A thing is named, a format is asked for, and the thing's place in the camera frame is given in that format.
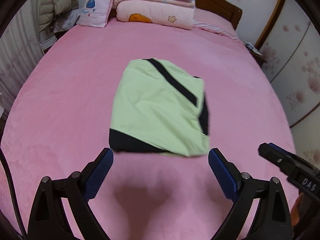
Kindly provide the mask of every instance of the wooden headboard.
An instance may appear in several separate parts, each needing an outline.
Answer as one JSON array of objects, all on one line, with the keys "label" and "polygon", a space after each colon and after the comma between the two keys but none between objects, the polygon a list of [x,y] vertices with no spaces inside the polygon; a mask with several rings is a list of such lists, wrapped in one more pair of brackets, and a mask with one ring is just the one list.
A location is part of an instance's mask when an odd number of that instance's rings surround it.
[{"label": "wooden headboard", "polygon": [[196,7],[216,13],[227,19],[229,22],[231,22],[234,29],[237,28],[242,16],[242,10],[226,0],[196,0]]}]

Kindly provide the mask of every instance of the handbag print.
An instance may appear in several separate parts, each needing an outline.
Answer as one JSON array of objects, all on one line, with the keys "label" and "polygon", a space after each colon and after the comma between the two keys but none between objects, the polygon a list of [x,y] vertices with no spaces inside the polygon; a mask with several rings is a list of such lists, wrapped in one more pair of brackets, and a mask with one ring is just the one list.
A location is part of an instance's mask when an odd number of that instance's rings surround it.
[{"label": "handbag print", "polygon": [[96,3],[94,0],[88,0],[86,7],[87,8],[93,8],[96,6]]}]

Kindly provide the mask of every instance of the pink bed sheet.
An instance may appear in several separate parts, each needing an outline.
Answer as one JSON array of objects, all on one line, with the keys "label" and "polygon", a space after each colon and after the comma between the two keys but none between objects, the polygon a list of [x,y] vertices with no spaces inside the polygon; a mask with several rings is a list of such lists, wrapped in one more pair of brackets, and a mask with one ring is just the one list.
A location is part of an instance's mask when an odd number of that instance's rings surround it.
[{"label": "pink bed sheet", "polygon": [[[170,60],[205,81],[210,143],[241,172],[281,179],[289,206],[298,195],[277,167],[259,157],[263,142],[294,152],[282,106],[239,42],[191,31],[111,20],[106,28],[75,26],[49,50],[11,109],[1,148],[11,168],[25,226],[41,178],[66,178],[108,147],[113,97],[128,62]],[[18,230],[0,169],[0,209]],[[76,237],[82,238],[66,204]],[[208,240],[228,214],[207,156],[116,153],[89,204],[112,240]],[[250,212],[240,239],[250,227]]]}]

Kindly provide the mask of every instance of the metal screw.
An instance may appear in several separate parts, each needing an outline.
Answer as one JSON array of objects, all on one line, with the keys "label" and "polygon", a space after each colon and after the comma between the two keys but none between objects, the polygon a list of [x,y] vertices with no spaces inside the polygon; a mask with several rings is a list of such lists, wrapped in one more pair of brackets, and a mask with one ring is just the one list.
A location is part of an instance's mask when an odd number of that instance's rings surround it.
[{"label": "metal screw", "polygon": [[249,179],[250,178],[250,174],[249,173],[241,173],[241,177],[244,178],[244,179]]},{"label": "metal screw", "polygon": [[79,171],[75,171],[71,174],[71,177],[73,177],[74,179],[78,178],[80,176],[80,172]]},{"label": "metal screw", "polygon": [[276,184],[278,184],[280,182],[280,180],[277,177],[273,177],[272,181]]},{"label": "metal screw", "polygon": [[48,177],[48,176],[44,176],[44,177],[41,179],[41,181],[42,181],[43,183],[46,183],[48,180],[49,180],[49,177]]}]

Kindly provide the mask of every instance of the plastic bag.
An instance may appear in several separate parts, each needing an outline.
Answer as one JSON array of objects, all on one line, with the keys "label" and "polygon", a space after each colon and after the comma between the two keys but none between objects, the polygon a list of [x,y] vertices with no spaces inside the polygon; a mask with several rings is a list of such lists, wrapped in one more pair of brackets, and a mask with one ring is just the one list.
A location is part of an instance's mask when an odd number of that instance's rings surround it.
[{"label": "plastic bag", "polygon": [[81,9],[71,10],[59,15],[58,19],[53,24],[53,32],[64,32],[70,30],[78,21]]}]

